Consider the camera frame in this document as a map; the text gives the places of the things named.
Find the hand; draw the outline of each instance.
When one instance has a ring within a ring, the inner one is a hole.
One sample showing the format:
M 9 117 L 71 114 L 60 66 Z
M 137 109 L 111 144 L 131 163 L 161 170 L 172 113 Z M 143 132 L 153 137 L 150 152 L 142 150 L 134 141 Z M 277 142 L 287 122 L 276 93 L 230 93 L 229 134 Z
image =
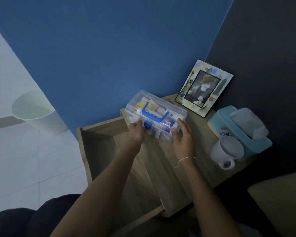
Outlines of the hand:
M 172 128 L 172 136 L 173 136 L 173 143 L 174 143 L 174 153 L 178 160 L 181 160 L 188 156 L 195 156 L 195 145 L 192 138 L 192 131 L 186 121 L 182 121 L 178 118 L 178 124 L 181 126 L 181 130 L 183 133 L 183 137 L 180 140 L 177 131 Z M 183 164 L 184 162 L 191 162 L 194 161 L 194 158 L 186 158 L 180 162 Z
M 142 144 L 145 132 L 142 125 L 143 121 L 141 119 L 139 119 L 136 123 L 131 123 L 129 125 L 128 141 L 139 144 L 139 146 Z

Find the trash can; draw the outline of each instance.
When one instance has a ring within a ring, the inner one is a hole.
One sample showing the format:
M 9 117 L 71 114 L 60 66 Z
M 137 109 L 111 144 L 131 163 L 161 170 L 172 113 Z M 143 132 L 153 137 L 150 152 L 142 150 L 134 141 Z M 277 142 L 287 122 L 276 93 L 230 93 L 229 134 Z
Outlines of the trash can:
M 50 134 L 58 135 L 67 130 L 66 124 L 41 90 L 21 95 L 12 104 L 11 109 L 17 119 Z

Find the blue wall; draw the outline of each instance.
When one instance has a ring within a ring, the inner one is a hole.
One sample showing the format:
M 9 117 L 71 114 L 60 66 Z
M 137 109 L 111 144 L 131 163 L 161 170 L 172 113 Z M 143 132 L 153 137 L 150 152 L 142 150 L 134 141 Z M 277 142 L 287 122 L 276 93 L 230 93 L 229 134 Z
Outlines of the blue wall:
M 178 92 L 232 1 L 0 0 L 0 32 L 75 133 Z

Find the blue tissue box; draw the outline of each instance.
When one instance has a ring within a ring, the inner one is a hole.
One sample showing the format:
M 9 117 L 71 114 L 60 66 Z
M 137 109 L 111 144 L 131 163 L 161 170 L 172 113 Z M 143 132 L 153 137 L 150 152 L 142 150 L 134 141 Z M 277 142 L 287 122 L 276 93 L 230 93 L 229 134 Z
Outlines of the blue tissue box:
M 235 110 L 237 108 L 232 105 L 222 108 L 209 119 L 207 124 L 217 136 L 229 135 L 239 140 L 245 149 L 245 154 L 239 161 L 247 161 L 256 154 L 271 147 L 272 141 L 267 137 L 260 140 L 253 140 L 247 136 L 229 117 L 230 113 Z

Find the open drawer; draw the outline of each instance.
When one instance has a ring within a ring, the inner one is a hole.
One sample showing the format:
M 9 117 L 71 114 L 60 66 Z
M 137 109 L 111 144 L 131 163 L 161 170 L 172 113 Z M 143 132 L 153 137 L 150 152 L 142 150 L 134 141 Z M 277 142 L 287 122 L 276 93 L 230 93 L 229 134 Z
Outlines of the open drawer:
M 77 128 L 80 152 L 89 184 L 125 145 L 127 131 L 128 126 L 123 117 Z M 158 192 L 142 158 L 138 155 L 127 178 L 109 235 L 123 236 L 163 210 Z

